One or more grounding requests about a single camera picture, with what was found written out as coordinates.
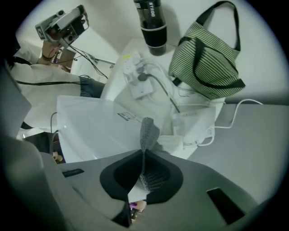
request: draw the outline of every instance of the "grey mesh fabric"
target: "grey mesh fabric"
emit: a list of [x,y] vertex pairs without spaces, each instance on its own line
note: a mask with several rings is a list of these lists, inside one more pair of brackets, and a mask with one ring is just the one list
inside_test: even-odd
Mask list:
[[[234,8],[237,31],[235,48],[204,28],[213,10],[224,3]],[[180,40],[169,67],[169,75],[180,79],[210,100],[231,96],[246,86],[239,79],[235,64],[240,51],[237,9],[229,1],[217,2],[201,14]]]
[[140,180],[147,191],[160,188],[168,180],[167,172],[155,162],[145,159],[145,151],[152,150],[157,145],[160,130],[154,125],[152,118],[144,118],[140,128],[140,149],[143,152],[143,164]]

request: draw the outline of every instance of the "black slot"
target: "black slot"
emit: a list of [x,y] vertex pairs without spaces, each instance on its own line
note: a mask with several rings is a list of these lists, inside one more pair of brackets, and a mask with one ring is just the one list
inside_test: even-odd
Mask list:
[[220,188],[209,190],[207,191],[207,194],[228,225],[245,215]]
[[63,171],[62,174],[66,178],[66,177],[78,175],[78,174],[83,173],[83,172],[84,171],[82,169],[77,168],[77,169],[74,169],[74,170]]

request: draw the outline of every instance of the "jeans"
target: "jeans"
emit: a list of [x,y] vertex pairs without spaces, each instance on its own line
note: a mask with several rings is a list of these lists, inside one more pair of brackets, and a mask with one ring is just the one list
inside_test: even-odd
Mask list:
[[101,93],[103,92],[104,83],[95,81],[94,79],[88,79],[84,77],[79,77],[80,81],[83,83],[80,86],[80,96],[81,97],[91,97],[91,98],[100,98]]

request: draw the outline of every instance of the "person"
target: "person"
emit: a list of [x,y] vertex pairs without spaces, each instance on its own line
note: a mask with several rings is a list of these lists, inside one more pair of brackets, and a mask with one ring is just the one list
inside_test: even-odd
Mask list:
[[20,50],[14,55],[14,65],[10,71],[16,81],[26,83],[43,82],[84,82],[86,84],[56,84],[47,86],[33,86],[18,84],[21,93],[31,104],[31,109],[24,119],[22,129],[38,128],[44,132],[54,132],[57,129],[56,112],[57,97],[59,95],[100,98],[104,84],[93,79],[70,74],[64,70],[51,66],[50,58],[59,50],[58,44],[44,41],[42,56],[38,58],[28,43],[19,42]]

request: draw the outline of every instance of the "white table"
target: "white table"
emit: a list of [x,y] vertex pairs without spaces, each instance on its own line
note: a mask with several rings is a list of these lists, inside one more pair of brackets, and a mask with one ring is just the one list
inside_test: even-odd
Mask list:
[[[101,95],[102,99],[107,99],[111,101],[116,101],[124,108],[129,110],[130,112],[134,113],[136,116],[139,117],[151,117],[154,119],[155,124],[160,128],[165,130],[166,135],[172,135],[169,133],[169,129],[163,127],[164,120],[168,113],[171,111],[171,107],[156,105],[155,103],[151,102],[149,99],[142,99],[141,101],[136,101],[131,97],[129,89],[126,84],[126,80],[121,70],[122,65],[122,57],[131,54],[134,50],[137,50],[140,55],[144,58],[150,59],[151,61],[157,62],[161,67],[165,70],[168,70],[170,62],[172,60],[172,56],[174,54],[175,47],[167,44],[167,51],[162,56],[153,56],[150,54],[149,49],[145,43],[143,38],[133,38],[128,45],[125,47],[123,52],[120,55],[120,58],[116,62],[112,73],[106,83],[106,86],[103,90]],[[157,69],[154,70],[158,72],[156,74],[160,75],[160,71]],[[162,79],[162,81],[166,84],[168,90],[171,90],[171,94],[176,100],[177,103],[181,103],[184,97],[181,95],[185,94],[186,91],[181,92],[176,87],[174,87],[170,80]],[[191,89],[188,85],[182,83],[180,85],[181,88]],[[163,93],[162,90],[157,90],[154,94],[154,98],[157,98],[158,101],[165,102],[168,98]],[[217,119],[222,106],[224,104],[224,98],[215,100],[214,103],[211,103],[211,106],[216,106],[216,116]],[[171,153],[174,156],[187,159],[194,151],[196,147],[186,148],[182,151]]]

